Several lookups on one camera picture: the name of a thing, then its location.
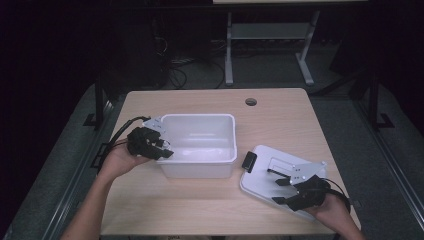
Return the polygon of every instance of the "human hand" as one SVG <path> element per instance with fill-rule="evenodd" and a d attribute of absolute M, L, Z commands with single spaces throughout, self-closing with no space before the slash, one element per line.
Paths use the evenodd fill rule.
<path fill-rule="evenodd" d="M 344 202 L 333 194 L 326 194 L 321 206 L 303 210 L 347 240 L 365 239 L 346 209 Z"/>
<path fill-rule="evenodd" d="M 106 157 L 98 177 L 113 181 L 115 178 L 131 171 L 134 167 L 151 160 L 143 156 L 131 155 L 128 152 L 126 141 L 124 139 L 115 143 Z"/>

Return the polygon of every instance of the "plastic container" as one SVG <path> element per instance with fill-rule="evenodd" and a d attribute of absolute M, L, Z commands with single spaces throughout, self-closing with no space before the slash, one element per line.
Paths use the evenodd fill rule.
<path fill-rule="evenodd" d="M 229 178 L 237 158 L 230 114 L 168 114 L 162 138 L 174 154 L 157 160 L 169 178 Z"/>

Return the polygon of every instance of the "table top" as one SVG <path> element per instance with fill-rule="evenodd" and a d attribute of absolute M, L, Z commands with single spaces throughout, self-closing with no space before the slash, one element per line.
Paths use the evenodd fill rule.
<path fill-rule="evenodd" d="M 337 3 L 366 2 L 368 0 L 213 0 L 214 4 L 249 4 L 249 3 Z"/>
<path fill-rule="evenodd" d="M 257 100 L 248 106 L 247 98 Z M 236 123 L 238 157 L 226 179 L 166 178 L 154 161 L 115 180 L 102 235 L 296 235 L 331 230 L 240 189 L 242 161 L 266 145 L 311 162 L 327 162 L 327 176 L 346 192 L 312 105 L 303 89 L 142 91 L 127 95 L 116 132 L 137 116 L 228 113 Z M 133 123 L 124 138 L 135 128 Z M 351 213 L 360 226 L 355 210 Z"/>

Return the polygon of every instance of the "hole in table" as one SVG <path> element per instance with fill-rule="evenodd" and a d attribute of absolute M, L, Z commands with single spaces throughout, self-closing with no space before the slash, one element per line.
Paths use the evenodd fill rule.
<path fill-rule="evenodd" d="M 249 106 L 255 106 L 258 103 L 258 101 L 256 101 L 256 99 L 254 98 L 248 98 L 246 99 L 245 103 Z"/>

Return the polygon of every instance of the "black device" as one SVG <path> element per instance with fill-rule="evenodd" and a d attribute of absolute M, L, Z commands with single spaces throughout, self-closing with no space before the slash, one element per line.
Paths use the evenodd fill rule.
<path fill-rule="evenodd" d="M 328 179 L 320 178 L 317 175 L 312 176 L 307 181 L 293 185 L 298 194 L 289 198 L 273 197 L 272 200 L 277 204 L 287 204 L 293 211 L 302 210 L 308 207 L 321 206 L 325 200 L 325 194 L 334 194 L 341 198 L 350 212 L 350 201 L 344 193 L 331 189 Z M 279 186 L 290 185 L 287 178 L 275 181 Z"/>
<path fill-rule="evenodd" d="M 112 137 L 107 144 L 102 144 L 91 163 L 92 168 L 97 168 L 98 172 L 102 169 L 103 162 L 105 161 L 109 152 L 115 147 L 116 140 L 119 136 L 136 120 L 143 120 L 144 122 L 149 121 L 150 117 L 136 117 L 128 120 Z M 160 133 L 158 131 L 149 129 L 147 127 L 136 127 L 130 134 L 127 135 L 127 149 L 131 155 L 144 156 L 147 158 L 158 160 L 160 157 L 169 158 L 174 152 L 164 149 L 164 140 L 160 139 Z"/>

